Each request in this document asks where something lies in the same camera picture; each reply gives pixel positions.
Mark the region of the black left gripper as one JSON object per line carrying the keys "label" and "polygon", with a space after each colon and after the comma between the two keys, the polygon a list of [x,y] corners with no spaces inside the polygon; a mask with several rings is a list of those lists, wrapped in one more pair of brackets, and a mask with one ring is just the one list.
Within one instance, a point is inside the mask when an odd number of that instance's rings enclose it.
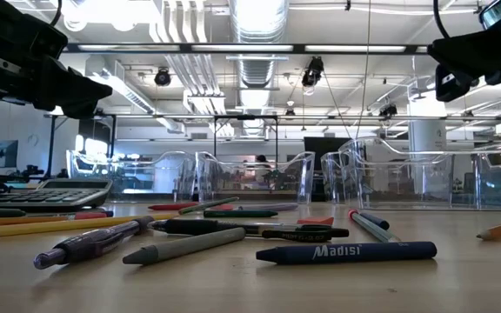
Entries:
{"label": "black left gripper", "polygon": [[113,89],[58,62],[67,43],[54,26],[0,0],[0,100],[47,111],[59,106],[75,119],[94,117],[98,101]]}

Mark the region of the yellow pencil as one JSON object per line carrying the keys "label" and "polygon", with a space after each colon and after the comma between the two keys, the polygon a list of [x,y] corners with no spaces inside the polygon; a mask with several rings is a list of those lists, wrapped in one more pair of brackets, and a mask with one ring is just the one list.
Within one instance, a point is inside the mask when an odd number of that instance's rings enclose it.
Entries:
{"label": "yellow pencil", "polygon": [[127,223],[142,216],[106,217],[46,223],[25,223],[0,226],[0,236],[17,236],[64,230],[98,229]]}

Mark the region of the red crayon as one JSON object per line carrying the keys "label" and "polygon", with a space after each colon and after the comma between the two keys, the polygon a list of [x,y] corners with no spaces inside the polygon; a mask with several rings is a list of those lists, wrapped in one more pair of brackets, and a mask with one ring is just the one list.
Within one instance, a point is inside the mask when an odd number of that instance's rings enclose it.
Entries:
{"label": "red crayon", "polygon": [[148,209],[155,211],[181,210],[195,205],[197,203],[159,203],[149,206]]}

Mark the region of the green pencil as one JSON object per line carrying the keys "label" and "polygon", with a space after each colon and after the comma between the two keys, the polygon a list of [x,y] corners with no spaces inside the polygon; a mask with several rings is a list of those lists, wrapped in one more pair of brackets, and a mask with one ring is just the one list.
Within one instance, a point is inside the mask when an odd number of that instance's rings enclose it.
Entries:
{"label": "green pencil", "polygon": [[229,197],[229,198],[220,199],[220,200],[216,200],[216,201],[210,201],[207,203],[200,203],[197,205],[193,205],[193,206],[190,206],[187,208],[180,209],[178,211],[178,214],[179,215],[186,215],[186,214],[189,214],[192,212],[206,210],[206,209],[209,209],[209,208],[221,205],[221,204],[233,203],[233,202],[236,202],[238,200],[239,200],[239,197],[234,196],[234,197]]}

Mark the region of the dark blue crayon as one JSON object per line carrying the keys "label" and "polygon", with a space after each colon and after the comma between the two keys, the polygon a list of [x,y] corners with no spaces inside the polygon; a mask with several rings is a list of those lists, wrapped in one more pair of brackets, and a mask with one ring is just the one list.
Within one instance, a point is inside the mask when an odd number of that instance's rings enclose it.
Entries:
{"label": "dark blue crayon", "polygon": [[383,230],[388,230],[390,228],[390,224],[385,221],[383,218],[373,216],[368,213],[360,212],[360,216],[364,217],[365,219],[369,220],[370,222],[376,224],[378,227],[380,227]]}

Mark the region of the dark green crayon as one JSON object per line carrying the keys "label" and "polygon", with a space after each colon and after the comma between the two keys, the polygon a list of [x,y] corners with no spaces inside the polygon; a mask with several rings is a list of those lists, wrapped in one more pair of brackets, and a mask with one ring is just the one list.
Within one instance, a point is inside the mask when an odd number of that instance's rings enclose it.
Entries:
{"label": "dark green crayon", "polygon": [[232,210],[232,211],[219,211],[219,210],[206,210],[204,212],[204,217],[206,218],[243,218],[243,217],[258,217],[266,218],[277,216],[276,211],[261,211],[261,210]]}

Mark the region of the lavender pen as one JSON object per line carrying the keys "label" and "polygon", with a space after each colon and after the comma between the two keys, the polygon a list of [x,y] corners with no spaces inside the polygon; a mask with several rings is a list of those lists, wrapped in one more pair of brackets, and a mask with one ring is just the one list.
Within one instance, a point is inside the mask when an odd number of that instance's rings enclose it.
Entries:
{"label": "lavender pen", "polygon": [[299,207],[298,203],[262,203],[262,204],[243,204],[238,205],[234,210],[251,210],[251,211],[291,211]]}

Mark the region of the blue Madisi crayon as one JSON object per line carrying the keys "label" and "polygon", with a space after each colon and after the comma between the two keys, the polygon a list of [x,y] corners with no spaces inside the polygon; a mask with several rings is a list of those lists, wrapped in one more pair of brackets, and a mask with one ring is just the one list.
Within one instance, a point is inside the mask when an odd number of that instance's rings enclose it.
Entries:
{"label": "blue Madisi crayon", "polygon": [[284,246],[256,253],[256,259],[275,264],[358,263],[431,259],[438,253],[432,242],[341,243]]}

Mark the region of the long ceiling light fixture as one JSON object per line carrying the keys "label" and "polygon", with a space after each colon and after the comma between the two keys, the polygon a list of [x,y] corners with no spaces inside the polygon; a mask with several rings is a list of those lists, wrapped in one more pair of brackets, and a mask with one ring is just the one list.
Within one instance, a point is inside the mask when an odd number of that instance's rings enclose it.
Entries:
{"label": "long ceiling light fixture", "polygon": [[115,77],[107,72],[102,72],[98,74],[93,72],[90,79],[97,83],[105,84],[110,86],[116,93],[124,97],[131,104],[137,106],[140,110],[144,111],[146,114],[154,115],[156,109],[150,103],[145,96],[134,91],[128,84],[119,77]]}

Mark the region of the clear plastic bin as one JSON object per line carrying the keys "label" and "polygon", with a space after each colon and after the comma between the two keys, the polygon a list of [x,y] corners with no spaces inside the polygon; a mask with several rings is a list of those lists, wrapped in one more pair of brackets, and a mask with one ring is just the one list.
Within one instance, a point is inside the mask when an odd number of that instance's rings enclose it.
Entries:
{"label": "clear plastic bin", "polygon": [[410,150],[378,137],[338,150],[347,197],[367,210],[501,210],[501,143]]}
{"label": "clear plastic bin", "polygon": [[100,190],[115,201],[164,200],[188,202],[193,198],[196,160],[191,153],[166,151],[157,155],[86,155],[66,152],[69,178],[86,190]]}
{"label": "clear plastic bin", "polygon": [[196,154],[196,187],[201,202],[285,200],[309,203],[316,154],[305,151],[289,162],[222,162],[209,152]]}
{"label": "clear plastic bin", "polygon": [[453,156],[374,162],[353,151],[329,152],[321,157],[321,167],[324,193],[333,203],[374,209],[451,202]]}

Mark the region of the grey desk calculator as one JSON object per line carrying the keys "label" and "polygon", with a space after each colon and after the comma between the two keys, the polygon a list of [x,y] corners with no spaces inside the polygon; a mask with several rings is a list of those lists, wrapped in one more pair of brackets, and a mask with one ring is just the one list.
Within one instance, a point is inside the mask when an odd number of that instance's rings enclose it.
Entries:
{"label": "grey desk calculator", "polygon": [[27,213],[73,212],[104,204],[112,181],[99,178],[56,178],[35,190],[0,196],[0,209]]}

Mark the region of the purple click pen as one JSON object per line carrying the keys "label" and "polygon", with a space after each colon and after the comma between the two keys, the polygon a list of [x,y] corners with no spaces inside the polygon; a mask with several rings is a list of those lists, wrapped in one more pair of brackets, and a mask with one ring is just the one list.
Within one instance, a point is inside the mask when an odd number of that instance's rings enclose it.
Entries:
{"label": "purple click pen", "polygon": [[114,250],[126,237],[145,232],[149,223],[153,221],[153,217],[143,216],[127,223],[67,238],[51,250],[38,254],[34,258],[34,266],[43,270],[53,265],[79,263],[98,258]]}

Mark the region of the black monitor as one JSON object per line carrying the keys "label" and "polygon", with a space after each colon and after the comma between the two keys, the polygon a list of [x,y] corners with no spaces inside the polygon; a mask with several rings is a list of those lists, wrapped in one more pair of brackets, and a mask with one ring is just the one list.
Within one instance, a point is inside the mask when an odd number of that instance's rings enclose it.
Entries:
{"label": "black monitor", "polygon": [[304,148],[306,151],[315,153],[314,170],[321,170],[321,157],[329,152],[336,152],[349,142],[346,137],[305,137]]}

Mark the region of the black Pilot gel pen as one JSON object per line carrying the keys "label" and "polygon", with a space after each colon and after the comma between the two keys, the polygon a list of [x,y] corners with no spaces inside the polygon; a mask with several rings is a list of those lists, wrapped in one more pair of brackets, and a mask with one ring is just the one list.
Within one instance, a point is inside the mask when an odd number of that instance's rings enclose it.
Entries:
{"label": "black Pilot gel pen", "polygon": [[324,243],[333,238],[344,238],[350,235],[347,229],[322,224],[227,223],[216,220],[169,219],[151,222],[149,227],[167,234],[190,236],[243,228],[246,236],[300,243]]}

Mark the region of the black beam with light strip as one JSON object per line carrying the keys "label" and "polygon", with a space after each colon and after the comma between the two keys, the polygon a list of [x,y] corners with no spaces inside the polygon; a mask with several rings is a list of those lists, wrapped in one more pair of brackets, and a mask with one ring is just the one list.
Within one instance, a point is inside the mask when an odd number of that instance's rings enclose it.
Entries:
{"label": "black beam with light strip", "polygon": [[426,55],[416,44],[69,43],[70,54]]}

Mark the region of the grey crayon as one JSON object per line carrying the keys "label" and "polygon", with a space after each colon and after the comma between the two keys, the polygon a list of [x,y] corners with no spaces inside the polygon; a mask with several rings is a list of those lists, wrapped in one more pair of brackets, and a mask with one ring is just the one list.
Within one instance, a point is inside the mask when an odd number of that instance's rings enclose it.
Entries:
{"label": "grey crayon", "polygon": [[198,251],[241,241],[245,236],[244,228],[235,228],[150,245],[125,256],[123,264],[150,265],[160,263]]}

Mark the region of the grey pencil pink eraser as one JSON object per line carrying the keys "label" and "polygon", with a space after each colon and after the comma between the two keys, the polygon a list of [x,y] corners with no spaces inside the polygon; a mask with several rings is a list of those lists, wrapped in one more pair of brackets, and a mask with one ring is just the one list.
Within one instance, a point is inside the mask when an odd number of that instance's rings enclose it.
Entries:
{"label": "grey pencil pink eraser", "polygon": [[356,210],[349,211],[350,219],[359,224],[382,243],[397,243],[400,239],[389,231],[382,229],[367,218],[361,216]]}

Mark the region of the black background frame stand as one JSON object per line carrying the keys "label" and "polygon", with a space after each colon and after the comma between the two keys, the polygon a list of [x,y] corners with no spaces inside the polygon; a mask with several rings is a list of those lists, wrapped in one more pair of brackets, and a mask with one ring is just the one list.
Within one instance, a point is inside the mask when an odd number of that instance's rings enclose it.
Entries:
{"label": "black background frame stand", "polygon": [[46,177],[56,175],[66,168],[66,150],[73,150],[76,135],[82,135],[108,144],[107,157],[114,154],[117,136],[117,116],[99,113],[89,119],[71,119],[65,115],[45,115],[50,119],[50,142]]}

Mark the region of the wall screen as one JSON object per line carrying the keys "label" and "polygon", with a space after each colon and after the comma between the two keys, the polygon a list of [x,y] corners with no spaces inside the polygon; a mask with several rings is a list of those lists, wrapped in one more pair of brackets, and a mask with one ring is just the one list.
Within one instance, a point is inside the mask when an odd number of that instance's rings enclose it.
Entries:
{"label": "wall screen", "polygon": [[16,168],[18,155],[18,141],[0,141],[0,168]]}

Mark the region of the silver ventilation duct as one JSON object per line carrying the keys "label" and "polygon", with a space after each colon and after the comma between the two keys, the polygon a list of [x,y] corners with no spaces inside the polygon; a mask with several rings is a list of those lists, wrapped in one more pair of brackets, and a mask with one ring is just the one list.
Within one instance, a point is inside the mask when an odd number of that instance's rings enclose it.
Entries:
{"label": "silver ventilation duct", "polygon": [[[289,0],[229,0],[231,33],[235,43],[281,43],[289,14]],[[274,61],[238,61],[246,88],[269,87]]]}

